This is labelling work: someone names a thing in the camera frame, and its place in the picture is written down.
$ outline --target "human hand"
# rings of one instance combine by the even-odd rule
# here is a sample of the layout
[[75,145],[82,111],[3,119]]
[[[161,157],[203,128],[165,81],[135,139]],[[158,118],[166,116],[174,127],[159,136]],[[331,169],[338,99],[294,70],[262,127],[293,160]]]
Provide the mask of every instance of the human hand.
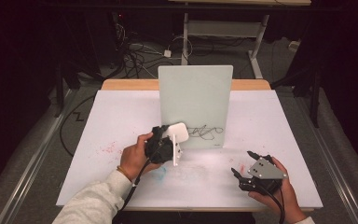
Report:
[[[277,159],[272,158],[272,161],[275,163],[278,169],[280,169],[285,174],[287,174],[286,168],[284,168],[284,166]],[[283,195],[284,214],[285,214],[286,222],[296,223],[298,221],[302,221],[305,218],[307,218],[298,206],[296,193],[295,190],[293,189],[293,186],[290,184],[289,178],[285,178],[282,180],[281,190]],[[250,191],[248,195],[249,197],[254,198],[260,203],[263,203],[269,208],[271,208],[275,214],[279,215],[281,213],[281,210],[279,209],[278,205],[268,195],[262,195],[255,191]],[[282,204],[282,195],[279,190],[274,193],[274,197],[281,204]]]
[[[120,160],[120,167],[122,169],[122,173],[130,181],[138,176],[142,167],[147,161],[147,157],[145,156],[145,141],[151,138],[152,135],[153,133],[139,135],[135,145],[126,147],[123,150],[123,154],[121,155]],[[161,164],[150,163],[146,166],[143,174],[157,169],[159,166],[161,166]]]

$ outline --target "small whiteboard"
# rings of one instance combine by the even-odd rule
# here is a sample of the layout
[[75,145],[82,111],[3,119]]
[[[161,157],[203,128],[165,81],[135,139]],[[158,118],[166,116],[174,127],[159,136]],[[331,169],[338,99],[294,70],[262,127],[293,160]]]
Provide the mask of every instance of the small whiteboard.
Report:
[[225,141],[232,65],[160,66],[162,124],[183,122],[185,148],[217,148]]

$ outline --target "person's right hand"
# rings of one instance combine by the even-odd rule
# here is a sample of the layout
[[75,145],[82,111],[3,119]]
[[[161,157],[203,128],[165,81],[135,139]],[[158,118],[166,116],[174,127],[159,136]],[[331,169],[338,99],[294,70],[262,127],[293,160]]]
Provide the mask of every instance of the person's right hand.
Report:
[[[272,158],[272,161],[278,167],[278,169],[282,170],[285,174],[287,174],[286,168],[275,158]],[[299,221],[304,220],[307,218],[301,209],[298,206],[297,198],[295,190],[293,186],[290,184],[289,178],[285,178],[282,180],[282,195],[283,195],[283,204],[284,204],[284,213],[285,213],[285,220],[288,223],[296,223]],[[281,210],[279,209],[278,205],[268,196],[262,195],[255,191],[250,191],[248,193],[249,197],[254,198],[255,200],[265,204],[272,211],[279,215]],[[274,193],[275,198],[282,204],[282,195],[279,190]]]

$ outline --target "person's left hand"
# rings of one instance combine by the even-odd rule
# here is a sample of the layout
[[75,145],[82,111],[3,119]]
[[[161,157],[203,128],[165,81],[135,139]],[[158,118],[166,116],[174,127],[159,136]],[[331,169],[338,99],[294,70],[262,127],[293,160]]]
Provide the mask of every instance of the person's left hand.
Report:
[[[151,138],[153,133],[142,134],[138,136],[138,140],[135,145],[126,147],[121,155],[120,166],[124,170],[125,176],[132,181],[138,176],[142,167],[147,161],[145,156],[145,141]],[[146,166],[143,174],[157,169],[161,164],[150,163]]]

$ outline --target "sleeve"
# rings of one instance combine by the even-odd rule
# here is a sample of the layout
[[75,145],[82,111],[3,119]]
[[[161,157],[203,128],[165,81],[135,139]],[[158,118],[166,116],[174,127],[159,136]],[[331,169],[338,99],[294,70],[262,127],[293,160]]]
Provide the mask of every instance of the sleeve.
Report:
[[307,217],[302,221],[296,222],[296,224],[315,224],[315,222],[313,222],[312,217]]
[[112,223],[131,189],[130,180],[113,171],[103,182],[95,182],[79,191],[57,215],[59,223]]

